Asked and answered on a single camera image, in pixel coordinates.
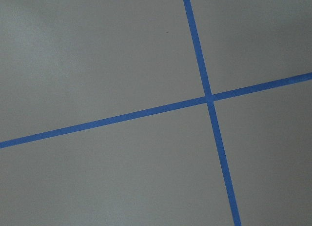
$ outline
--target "blue stripe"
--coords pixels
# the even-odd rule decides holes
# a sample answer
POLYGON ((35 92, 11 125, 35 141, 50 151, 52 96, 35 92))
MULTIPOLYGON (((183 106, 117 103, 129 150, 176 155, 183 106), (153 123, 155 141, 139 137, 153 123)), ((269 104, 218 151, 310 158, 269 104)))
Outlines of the blue stripe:
POLYGON ((260 83, 260 84, 253 85, 253 86, 234 89, 234 90, 223 92, 223 93, 213 94, 213 100, 218 101, 218 100, 222 100, 226 98, 237 97, 237 96, 241 96, 241 95, 245 95, 249 93, 259 92, 259 91, 263 91, 263 90, 270 89, 270 88, 281 87, 281 86, 285 86, 288 84, 293 84, 293 83, 298 83, 298 82, 303 82, 303 81, 308 81, 308 80, 312 80, 312 72, 303 74, 303 75, 281 79, 281 80, 271 81, 267 83, 260 83))
POLYGON ((83 131, 86 129, 105 126, 105 125, 109 125, 109 124, 113 124, 113 123, 119 123, 122 121, 138 119, 138 118, 145 117, 145 116, 155 115, 155 114, 159 114, 159 113, 163 113, 163 112, 167 112, 167 111, 182 109, 185 107, 204 104, 204 103, 206 103, 205 97, 201 97, 201 98, 195 98, 195 99, 186 100, 186 101, 182 101, 182 102, 178 102, 178 103, 158 106, 158 107, 154 107, 151 109, 141 110, 141 111, 125 114, 125 115, 114 116, 114 117, 106 118, 103 120, 97 120, 97 121, 93 121, 93 122, 82 123, 82 124, 78 124, 78 125, 74 125, 74 126, 70 126, 70 127, 64 127, 64 128, 60 128, 60 129, 56 129, 56 130, 52 130, 52 131, 48 131, 48 132, 42 132, 42 133, 38 133, 35 135, 30 135, 30 136, 26 136, 26 137, 21 137, 21 138, 9 140, 9 141, 1 142, 0 148, 5 148, 5 147, 13 146, 13 145, 18 145, 18 144, 23 144, 23 143, 33 142, 33 141, 38 141, 38 140, 42 140, 42 139, 46 139, 46 138, 50 138, 50 137, 55 137, 55 136, 60 136, 60 135, 68 134, 68 133, 83 131))
POLYGON ((198 36, 197 28, 196 28, 191 1, 183 0, 183 2, 185 6, 186 16, 189 22, 191 35, 192 35, 192 40, 193 40, 194 50, 195 50, 195 54, 197 58, 197 64, 198 64, 198 68, 200 72, 200 77, 201 77, 201 81, 204 87, 205 98, 206 98, 209 116, 210 116, 213 132, 214 132, 215 144, 216 144, 218 155, 219 155, 223 179, 224 179, 226 191, 227 191, 228 198, 229 198, 234 225, 241 226, 238 207, 237 207, 234 189, 233 189, 233 184, 232 184, 232 180, 230 176, 228 162, 227 162, 226 155, 225 155, 220 127, 219 127, 219 123, 218 123, 218 119, 217 119, 217 115, 215 111, 215 105, 212 100, 211 88, 209 85, 208 74, 206 71, 206 66, 205 66, 205 62, 204 62, 204 58, 203 58, 203 54, 202 54, 202 50, 200 46, 200 41, 199 41, 199 36, 198 36))

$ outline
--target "gray surface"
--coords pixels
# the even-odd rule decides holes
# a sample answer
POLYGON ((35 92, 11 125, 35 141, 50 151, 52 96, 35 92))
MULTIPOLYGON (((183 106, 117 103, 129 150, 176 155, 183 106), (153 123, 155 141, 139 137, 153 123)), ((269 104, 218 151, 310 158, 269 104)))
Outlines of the gray surface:
POLYGON ((1 150, 0 225, 232 225, 206 105, 1 150))
POLYGON ((312 225, 312 82, 216 102, 242 225, 312 225))
POLYGON ((182 0, 0 0, 0 140, 203 96, 182 0))
POLYGON ((312 0, 191 0, 213 93, 311 72, 312 0))

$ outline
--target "horizontal blue line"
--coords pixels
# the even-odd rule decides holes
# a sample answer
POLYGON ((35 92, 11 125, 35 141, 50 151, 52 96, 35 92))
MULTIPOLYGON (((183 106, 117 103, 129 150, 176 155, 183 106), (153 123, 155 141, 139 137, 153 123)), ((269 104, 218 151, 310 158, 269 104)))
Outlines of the horizontal blue line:
POLYGON ((206 103, 206 99, 205 99, 205 97, 201 97, 201 98, 195 98, 195 99, 186 100, 186 101, 182 101, 182 102, 178 102, 178 103, 158 106, 158 107, 154 107, 154 108, 150 108, 150 109, 146 109, 146 110, 132 112, 129 114, 118 115, 118 116, 114 116, 114 117, 110 117, 110 118, 106 118, 106 119, 102 119, 102 120, 97 120, 97 121, 88 122, 88 123, 82 123, 82 124, 78 124, 78 125, 74 125, 74 126, 70 126, 70 127, 64 127, 64 128, 60 128, 60 129, 56 129, 56 130, 52 130, 52 131, 48 131, 48 132, 42 132, 42 133, 38 133, 38 134, 26 136, 26 137, 12 139, 9 141, 1 142, 0 148, 5 148, 5 147, 14 146, 14 145, 23 144, 23 143, 28 143, 28 142, 33 142, 33 141, 38 141, 38 140, 42 140, 42 139, 46 139, 46 138, 50 138, 50 137, 55 137, 55 136, 60 136, 60 135, 68 134, 68 133, 83 131, 86 129, 105 126, 105 125, 109 125, 109 124, 113 124, 113 123, 119 123, 119 122, 123 122, 123 121, 127 121, 127 120, 138 119, 138 118, 145 117, 145 116, 155 115, 155 114, 159 114, 159 113, 163 113, 163 112, 167 112, 167 111, 182 109, 182 108, 186 108, 189 106, 194 106, 194 105, 199 105, 199 104, 204 104, 204 103, 206 103))
POLYGON ((234 89, 234 90, 226 91, 223 93, 216 93, 216 94, 213 94, 212 97, 213 97, 213 101, 218 101, 218 100, 222 100, 226 98, 237 97, 237 96, 241 96, 241 95, 245 95, 249 93, 259 92, 259 91, 263 91, 263 90, 270 89, 270 88, 281 87, 281 86, 285 86, 288 84, 293 84, 293 83, 298 83, 298 82, 303 82, 303 81, 308 81, 308 80, 312 80, 312 72, 303 74, 303 75, 284 78, 281 80, 271 81, 267 83, 260 83, 260 84, 256 84, 253 86, 234 89))

